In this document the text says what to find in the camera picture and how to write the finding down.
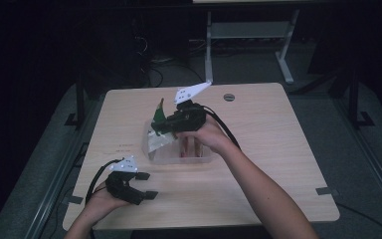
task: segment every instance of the metal stand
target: metal stand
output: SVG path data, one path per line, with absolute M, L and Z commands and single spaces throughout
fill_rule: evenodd
M 276 59 L 278 60 L 279 66 L 281 67 L 282 74 L 284 75 L 285 81 L 288 84 L 293 83 L 293 77 L 292 77 L 292 74 L 290 73 L 289 67 L 287 66 L 287 61 L 285 60 L 285 56 L 287 55 L 287 48 L 289 47 L 290 40 L 293 35 L 293 29 L 295 28 L 298 14 L 299 14 L 299 10 L 293 11 L 292 18 L 286 29 L 284 46 L 279 52 L 276 52 Z
M 294 10 L 290 22 L 246 22 L 246 23 L 212 23 L 211 12 L 207 15 L 207 47 L 206 47 L 206 82 L 213 82 L 213 69 L 211 59 L 212 39 L 233 38 L 284 38 L 285 43 L 279 52 L 276 52 L 285 81 L 293 83 L 292 75 L 287 67 L 285 56 L 292 38 L 293 29 L 299 10 Z

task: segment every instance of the finger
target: finger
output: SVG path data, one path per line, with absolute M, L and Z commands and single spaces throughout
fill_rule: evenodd
M 196 131 L 182 131 L 182 132 L 175 132 L 175 135 L 177 137 L 187 137 L 187 136 L 195 136 Z

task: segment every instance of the table top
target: table top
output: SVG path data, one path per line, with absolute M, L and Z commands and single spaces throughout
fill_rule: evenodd
M 157 104 L 173 114 L 177 89 L 116 90 L 107 93 L 73 195 L 85 198 L 93 177 L 110 160 L 134 155 L 147 181 L 131 180 L 138 190 L 155 190 L 154 200 L 111 212 L 95 229 L 148 229 L 260 224 L 223 159 L 209 163 L 154 165 L 141 150 L 143 128 Z M 235 100 L 226 102 L 224 94 Z M 193 99 L 214 110 L 243 152 L 275 180 L 311 222 L 334 221 L 339 212 L 303 131 L 280 84 L 212 86 Z M 104 181 L 106 170 L 100 177 Z M 70 203 L 63 226 L 69 229 L 84 208 Z

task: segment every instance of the person's left hand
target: person's left hand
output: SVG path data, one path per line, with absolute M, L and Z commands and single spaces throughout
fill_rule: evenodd
M 74 221 L 67 235 L 69 238 L 88 238 L 92 227 L 114 209 L 129 205 L 128 202 L 114 198 L 107 190 L 105 182 L 101 183 L 87 203 L 85 209 Z
M 86 205 L 89 219 L 97 223 L 114 209 L 129 205 L 129 202 L 113 197 L 107 190 L 105 182 L 101 183 Z

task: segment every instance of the metal leg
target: metal leg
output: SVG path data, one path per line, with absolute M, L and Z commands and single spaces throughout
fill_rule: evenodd
M 213 83 L 213 70 L 212 70 L 212 13 L 207 14 L 207 40 L 206 40 L 206 59 L 205 59 L 205 69 L 206 69 L 206 83 Z
M 279 66 L 281 67 L 282 74 L 284 75 L 285 81 L 288 84 L 293 83 L 293 77 L 289 71 L 289 68 L 287 67 L 287 62 L 285 60 L 285 56 L 287 55 L 287 48 L 289 47 L 290 40 L 292 38 L 293 29 L 295 28 L 296 19 L 299 14 L 299 9 L 294 10 L 292 14 L 292 18 L 289 22 L 289 25 L 286 29 L 286 36 L 285 36 L 285 43 L 282 49 L 279 52 L 276 52 L 276 58 L 278 60 Z

